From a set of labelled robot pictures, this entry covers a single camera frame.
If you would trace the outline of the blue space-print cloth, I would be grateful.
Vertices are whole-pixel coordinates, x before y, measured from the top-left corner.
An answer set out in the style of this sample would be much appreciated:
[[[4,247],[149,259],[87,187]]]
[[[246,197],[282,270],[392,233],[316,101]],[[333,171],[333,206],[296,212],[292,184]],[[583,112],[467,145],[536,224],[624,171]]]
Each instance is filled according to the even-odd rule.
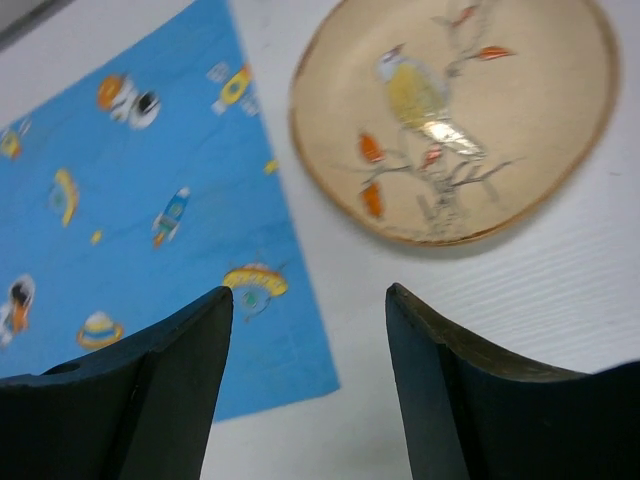
[[[217,286],[217,420],[339,388],[229,5],[194,1],[3,118],[1,373],[121,345]]]

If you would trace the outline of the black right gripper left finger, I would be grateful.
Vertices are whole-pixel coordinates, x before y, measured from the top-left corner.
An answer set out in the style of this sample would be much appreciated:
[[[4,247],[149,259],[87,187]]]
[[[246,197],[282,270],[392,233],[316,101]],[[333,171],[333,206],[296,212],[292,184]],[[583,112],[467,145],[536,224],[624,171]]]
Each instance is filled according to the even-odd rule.
[[[218,287],[110,346],[2,379],[2,478],[199,478],[232,318]]]

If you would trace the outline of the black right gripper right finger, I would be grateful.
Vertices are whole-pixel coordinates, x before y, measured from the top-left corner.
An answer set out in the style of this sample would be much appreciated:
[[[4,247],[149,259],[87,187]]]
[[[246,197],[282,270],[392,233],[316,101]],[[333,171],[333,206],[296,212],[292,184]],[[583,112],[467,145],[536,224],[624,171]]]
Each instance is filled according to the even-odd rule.
[[[635,479],[639,365],[597,373],[507,350],[400,284],[386,330],[416,479]]]

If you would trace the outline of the beige bird-pattern plate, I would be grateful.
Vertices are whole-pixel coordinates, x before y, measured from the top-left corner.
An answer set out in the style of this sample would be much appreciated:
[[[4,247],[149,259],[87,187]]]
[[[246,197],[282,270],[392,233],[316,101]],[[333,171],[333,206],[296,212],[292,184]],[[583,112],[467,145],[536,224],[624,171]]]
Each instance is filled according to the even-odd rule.
[[[294,71],[289,128],[363,228],[462,244],[562,187],[604,135],[620,76],[596,1],[342,1]]]

